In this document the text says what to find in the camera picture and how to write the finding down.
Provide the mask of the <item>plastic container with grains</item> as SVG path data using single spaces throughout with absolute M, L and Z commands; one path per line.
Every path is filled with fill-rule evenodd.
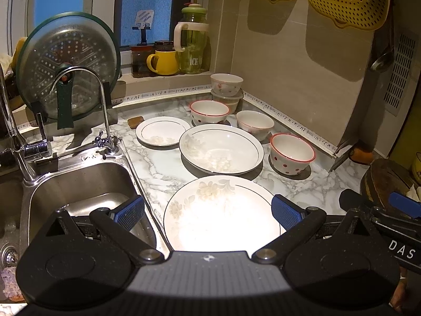
M 214 101 L 224 103 L 228 107 L 229 114 L 235 113 L 235 111 L 237 110 L 237 107 L 239 105 L 239 102 L 241 102 L 242 99 L 243 99 L 243 90 L 242 89 L 240 89 L 237 92 L 237 94 L 234 95 L 234 96 L 223 96 L 214 89 L 212 89 L 210 91 L 210 93 L 211 93 Z

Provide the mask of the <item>wooden cutting board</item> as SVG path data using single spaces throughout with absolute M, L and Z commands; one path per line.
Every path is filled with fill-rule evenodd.
M 400 164 L 380 158 L 372 162 L 360 182 L 360 194 L 372 201 L 376 206 L 397 213 L 398 209 L 389 204 L 392 192 L 405 195 L 410 188 L 419 184 L 410 171 Z

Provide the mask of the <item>large floral plate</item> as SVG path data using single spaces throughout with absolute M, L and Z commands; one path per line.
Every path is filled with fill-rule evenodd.
M 272 200 L 271 192 L 245 178 L 198 178 L 169 200 L 166 237 L 174 250 L 252 255 L 285 232 L 272 215 Z

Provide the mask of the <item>dark glass jar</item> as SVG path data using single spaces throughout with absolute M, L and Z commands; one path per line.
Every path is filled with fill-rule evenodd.
M 149 55 L 154 54 L 155 49 L 152 44 L 144 44 L 131 46 L 131 72 L 134 78 L 143 78 L 154 76 L 147 64 L 146 59 Z

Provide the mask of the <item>green glass pitcher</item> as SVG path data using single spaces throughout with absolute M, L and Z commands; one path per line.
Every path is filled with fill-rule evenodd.
M 183 19 L 174 29 L 173 45 L 178 53 L 179 70 L 184 74 L 202 71 L 203 56 L 208 40 L 207 9 L 190 3 L 182 9 Z

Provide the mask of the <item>music note edge tape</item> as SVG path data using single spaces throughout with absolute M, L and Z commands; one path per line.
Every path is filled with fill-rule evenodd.
M 114 93 L 111 94 L 112 107 L 122 108 L 126 106 L 132 106 L 140 103 L 160 101 L 168 98 L 180 98 L 184 96 L 196 96 L 201 94 L 206 94 L 211 92 L 211 86 L 207 85 L 198 85 L 198 86 L 187 86 L 181 88 L 170 88 L 170 89 L 159 89 L 157 91 L 150 92 L 140 92 L 139 89 L 135 90 L 133 93 L 128 91 L 128 88 L 125 90 L 122 97 L 115 97 Z M 269 103 L 264 102 L 263 100 L 258 99 L 254 95 L 244 92 L 243 100 L 251 105 L 257 107 L 259 110 L 267 113 L 269 116 L 276 119 L 288 129 L 299 135 L 300 137 L 306 139 L 310 142 L 311 145 L 317 147 L 320 151 L 325 152 L 330 157 L 338 157 L 338 147 L 331 144 L 323 137 L 319 136 L 315 132 L 311 131 L 309 128 L 300 124 L 298 121 L 289 117 L 284 112 L 276 109 L 271 106 Z M 35 129 L 34 116 L 32 112 L 26 107 L 18 107 L 13 111 L 13 115 L 18 125 L 19 130 L 24 132 L 28 130 Z

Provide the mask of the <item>small white rimmed plate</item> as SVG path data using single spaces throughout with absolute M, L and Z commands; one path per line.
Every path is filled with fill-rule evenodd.
M 190 124 L 180 118 L 157 116 L 141 122 L 136 127 L 136 136 L 140 142 L 149 146 L 175 146 L 190 128 Z

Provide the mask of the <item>white heart bowl on container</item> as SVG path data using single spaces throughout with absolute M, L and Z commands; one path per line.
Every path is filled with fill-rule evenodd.
M 213 73 L 210 77 L 212 89 L 226 97 L 236 95 L 243 84 L 243 78 L 230 73 Z

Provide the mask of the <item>yellow mug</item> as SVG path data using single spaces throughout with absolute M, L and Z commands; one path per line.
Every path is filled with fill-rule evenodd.
M 179 63 L 176 51 L 158 51 L 146 59 L 149 70 L 160 76 L 172 76 L 178 73 Z

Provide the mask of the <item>white vent grille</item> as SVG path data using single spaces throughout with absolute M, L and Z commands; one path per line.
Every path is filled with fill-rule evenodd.
M 402 29 L 398 36 L 398 44 L 395 46 L 395 60 L 383 96 L 385 109 L 394 116 L 398 115 L 407 91 L 417 41 L 418 36 L 407 29 Z

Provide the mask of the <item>white tulip bowl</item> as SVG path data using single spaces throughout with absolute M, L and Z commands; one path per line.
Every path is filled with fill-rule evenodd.
M 259 141 L 264 141 L 275 126 L 271 117 L 257 111 L 239 111 L 236 119 L 240 129 L 253 135 Z

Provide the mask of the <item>red dotted bowl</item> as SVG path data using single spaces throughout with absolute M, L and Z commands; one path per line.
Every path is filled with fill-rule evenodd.
M 284 175 L 298 175 L 316 158 L 313 147 L 293 134 L 278 133 L 270 138 L 270 161 Z

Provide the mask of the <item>red rimmed bowl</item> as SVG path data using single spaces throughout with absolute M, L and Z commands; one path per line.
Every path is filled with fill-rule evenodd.
M 192 121 L 196 126 L 222 123 L 230 112 L 229 107 L 224 103 L 211 100 L 194 101 L 189 108 Z

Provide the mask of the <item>large deep white plate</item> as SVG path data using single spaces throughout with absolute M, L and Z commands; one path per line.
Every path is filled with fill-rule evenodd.
M 179 149 L 192 166 L 210 174 L 242 175 L 257 168 L 264 157 L 257 138 L 223 124 L 187 130 L 180 138 Z

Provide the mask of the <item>chrome main tap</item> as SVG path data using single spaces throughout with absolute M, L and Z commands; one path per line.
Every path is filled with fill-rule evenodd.
M 38 180 L 36 160 L 46 158 L 52 154 L 51 143 L 47 139 L 42 113 L 36 114 L 36 122 L 41 134 L 40 141 L 29 144 L 19 133 L 19 129 L 17 128 L 13 113 L 9 106 L 3 69 L 1 69 L 1 112 L 11 141 L 9 149 L 19 166 L 23 179 L 29 184 L 34 184 L 34 182 Z

